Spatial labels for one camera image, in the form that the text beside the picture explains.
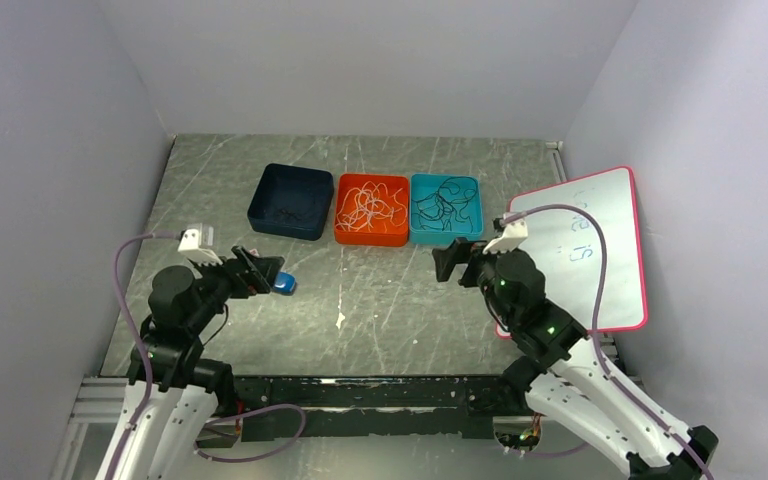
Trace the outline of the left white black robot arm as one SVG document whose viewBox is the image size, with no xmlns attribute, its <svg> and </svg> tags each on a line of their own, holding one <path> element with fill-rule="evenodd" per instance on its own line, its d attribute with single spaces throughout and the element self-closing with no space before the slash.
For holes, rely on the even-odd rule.
<svg viewBox="0 0 768 480">
<path fill-rule="evenodd" d="M 224 258 L 186 240 L 178 251 L 190 264 L 155 275 L 149 317 L 129 326 L 135 350 L 119 437 L 108 447 L 100 479 L 170 479 L 212 415 L 241 410 L 231 366 L 203 358 L 200 335 L 228 301 L 271 293 L 285 260 L 241 247 Z"/>
</svg>

